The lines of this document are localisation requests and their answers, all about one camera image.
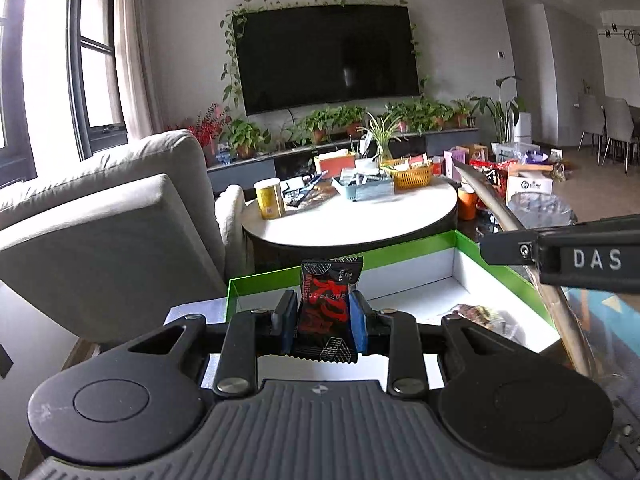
curtain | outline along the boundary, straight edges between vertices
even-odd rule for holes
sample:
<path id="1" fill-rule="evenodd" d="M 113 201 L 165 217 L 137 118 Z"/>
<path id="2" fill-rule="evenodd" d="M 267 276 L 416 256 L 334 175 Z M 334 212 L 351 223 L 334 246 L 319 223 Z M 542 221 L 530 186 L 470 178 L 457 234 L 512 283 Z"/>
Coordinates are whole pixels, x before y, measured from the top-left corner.
<path id="1" fill-rule="evenodd" d="M 116 70 L 130 142 L 162 131 L 151 75 L 146 8 L 146 0 L 114 1 Z"/>

sofa armrest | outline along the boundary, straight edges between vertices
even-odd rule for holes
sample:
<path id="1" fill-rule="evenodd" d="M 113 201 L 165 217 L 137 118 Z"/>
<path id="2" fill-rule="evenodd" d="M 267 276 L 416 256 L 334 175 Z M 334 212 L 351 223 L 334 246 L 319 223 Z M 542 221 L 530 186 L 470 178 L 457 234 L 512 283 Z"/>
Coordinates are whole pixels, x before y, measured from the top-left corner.
<path id="1" fill-rule="evenodd" d="M 254 247 L 242 228 L 241 215 L 246 207 L 244 192 L 235 184 L 216 200 L 216 219 L 225 246 L 225 279 L 255 272 Z"/>
<path id="2" fill-rule="evenodd" d="M 160 174 L 0 231 L 0 280 L 70 332 L 122 342 L 171 307 L 226 287 L 171 180 Z"/>

tv stand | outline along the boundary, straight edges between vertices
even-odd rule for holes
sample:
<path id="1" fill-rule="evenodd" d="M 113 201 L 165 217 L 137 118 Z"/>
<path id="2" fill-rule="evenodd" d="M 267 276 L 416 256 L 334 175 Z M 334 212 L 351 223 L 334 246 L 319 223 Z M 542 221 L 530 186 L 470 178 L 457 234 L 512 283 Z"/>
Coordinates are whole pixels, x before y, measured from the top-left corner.
<path id="1" fill-rule="evenodd" d="M 456 128 L 440 132 L 425 134 L 407 133 L 399 135 L 400 141 L 392 140 L 389 144 L 391 154 L 399 158 L 409 153 L 418 155 L 427 153 L 429 156 L 442 155 L 444 150 L 462 144 L 476 144 L 480 142 L 478 128 Z M 207 174 L 215 194 L 222 193 L 230 184 L 238 184 L 244 190 L 248 200 L 255 198 L 254 183 L 266 178 L 277 177 L 286 180 L 295 176 L 296 168 L 304 164 L 318 153 L 349 148 L 349 139 L 333 140 L 317 146 L 308 144 L 280 152 L 266 153 L 254 158 L 238 159 L 231 164 L 217 164 L 207 168 Z"/>

sofa cushion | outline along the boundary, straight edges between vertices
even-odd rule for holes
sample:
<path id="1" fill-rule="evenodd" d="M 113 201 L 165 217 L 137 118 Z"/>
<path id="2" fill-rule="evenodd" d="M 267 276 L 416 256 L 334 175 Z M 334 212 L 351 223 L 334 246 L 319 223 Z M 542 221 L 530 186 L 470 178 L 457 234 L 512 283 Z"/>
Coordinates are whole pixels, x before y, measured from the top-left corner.
<path id="1" fill-rule="evenodd" d="M 161 173 L 171 179 L 207 253 L 224 276 L 225 247 L 213 190 L 200 145 L 187 130 L 145 137 L 61 168 L 59 176 L 0 190 L 0 229 L 80 197 Z"/>
<path id="2" fill-rule="evenodd" d="M 226 286 L 165 175 L 47 209 L 0 231 L 0 276 L 70 332 L 121 343 Z"/>

black candy wrapper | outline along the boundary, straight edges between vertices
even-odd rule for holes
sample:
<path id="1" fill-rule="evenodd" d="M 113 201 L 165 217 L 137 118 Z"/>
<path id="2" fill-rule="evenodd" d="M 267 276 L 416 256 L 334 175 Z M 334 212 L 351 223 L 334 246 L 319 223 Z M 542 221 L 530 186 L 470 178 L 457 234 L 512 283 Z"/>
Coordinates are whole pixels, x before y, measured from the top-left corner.
<path id="1" fill-rule="evenodd" d="M 291 355 L 334 363 L 358 361 L 349 292 L 358 283 L 362 266 L 361 256 L 302 262 L 302 303 Z"/>

